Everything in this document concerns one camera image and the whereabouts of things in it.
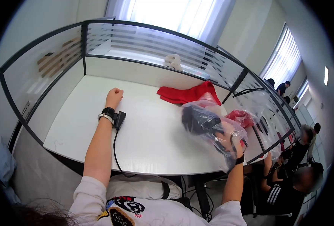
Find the wristwatch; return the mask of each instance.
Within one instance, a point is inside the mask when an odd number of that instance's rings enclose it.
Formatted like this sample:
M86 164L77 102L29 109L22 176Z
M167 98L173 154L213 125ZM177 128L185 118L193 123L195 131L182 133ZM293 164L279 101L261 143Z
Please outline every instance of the wristwatch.
M114 125L114 109L111 107L106 107L103 109L103 111L101 112L101 114L98 115L98 121L100 120L101 117L106 118L107 120L110 121L110 123L112 124L112 126Z
M236 164L235 165L241 164L244 161L245 161L245 156L244 156L244 154L242 154L242 156L240 158L236 159Z

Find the fist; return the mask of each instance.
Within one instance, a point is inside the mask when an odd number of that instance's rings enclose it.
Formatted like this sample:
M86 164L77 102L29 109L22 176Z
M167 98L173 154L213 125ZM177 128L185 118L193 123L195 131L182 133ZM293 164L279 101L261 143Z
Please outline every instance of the fist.
M123 98L123 89L114 88L111 89L106 96L106 107L111 107L114 110L117 108L119 102Z

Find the black wrist strap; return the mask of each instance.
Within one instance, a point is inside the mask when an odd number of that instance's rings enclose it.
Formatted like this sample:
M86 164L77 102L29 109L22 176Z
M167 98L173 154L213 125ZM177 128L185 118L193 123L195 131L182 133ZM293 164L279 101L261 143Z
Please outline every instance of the black wrist strap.
M245 161L245 156L244 156L244 154L242 154L242 156L240 158L236 159L236 164L235 165L241 164L244 161Z

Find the ceiling light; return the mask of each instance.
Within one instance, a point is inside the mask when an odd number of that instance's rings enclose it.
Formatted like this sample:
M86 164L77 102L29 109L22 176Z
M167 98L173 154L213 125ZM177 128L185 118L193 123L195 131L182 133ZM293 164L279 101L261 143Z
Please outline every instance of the ceiling light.
M328 73L329 73L329 70L328 70L327 67L325 67L325 70L324 70L324 85L328 84Z

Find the black shirt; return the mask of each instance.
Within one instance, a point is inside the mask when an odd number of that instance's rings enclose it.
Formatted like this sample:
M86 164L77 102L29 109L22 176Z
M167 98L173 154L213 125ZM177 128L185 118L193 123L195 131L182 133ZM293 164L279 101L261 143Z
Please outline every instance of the black shirt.
M302 145L300 142L296 142L290 150L283 153L284 159L289 159L284 168L296 168L297 165L304 159L306 152L309 149L309 144Z
M297 217L301 204L304 200L304 193L293 187L291 179L274 182L269 192L264 194L261 200L261 214L293 214Z
M285 83L282 83L278 86L278 88L276 89L276 91L278 92L278 90L280 90L280 96L282 96L285 93L285 90L287 88L285 87Z

